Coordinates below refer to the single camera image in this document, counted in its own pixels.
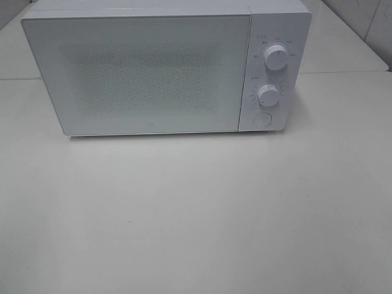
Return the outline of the white timer knob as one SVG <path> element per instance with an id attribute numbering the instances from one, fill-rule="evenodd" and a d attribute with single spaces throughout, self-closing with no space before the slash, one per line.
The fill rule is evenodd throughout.
<path id="1" fill-rule="evenodd" d="M 280 97 L 280 92 L 275 85 L 268 84 L 263 85 L 257 91 L 258 102 L 262 107 L 273 107 L 275 106 Z"/>

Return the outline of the white microwave door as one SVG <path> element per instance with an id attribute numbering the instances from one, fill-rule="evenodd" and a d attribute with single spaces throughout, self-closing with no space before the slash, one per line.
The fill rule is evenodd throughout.
<path id="1" fill-rule="evenodd" d="M 250 16 L 22 21 L 66 135 L 232 132 Z"/>

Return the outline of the white microwave oven body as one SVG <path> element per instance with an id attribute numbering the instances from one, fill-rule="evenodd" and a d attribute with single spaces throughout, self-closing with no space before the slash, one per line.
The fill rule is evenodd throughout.
<path id="1" fill-rule="evenodd" d="M 25 18 L 41 20 L 234 15 L 248 15 L 251 20 L 239 123 L 237 130 L 232 132 L 282 130 L 288 119 L 290 100 L 312 20 L 310 11 L 301 1 L 38 1 L 21 19 L 21 25 Z M 264 61 L 264 51 L 275 44 L 283 45 L 288 51 L 288 63 L 281 70 L 269 70 Z M 273 107 L 262 107 L 258 102 L 257 91 L 268 84 L 278 88 L 279 101 Z M 254 125 L 253 119 L 259 113 L 269 113 L 272 116 L 269 127 L 258 129 Z"/>

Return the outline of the upper white power knob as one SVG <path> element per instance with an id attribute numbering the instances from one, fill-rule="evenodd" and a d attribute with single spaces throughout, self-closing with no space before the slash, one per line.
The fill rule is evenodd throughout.
<path id="1" fill-rule="evenodd" d="M 281 44 L 269 46 L 263 55 L 265 65 L 269 70 L 281 70 L 288 63 L 288 51 Z"/>

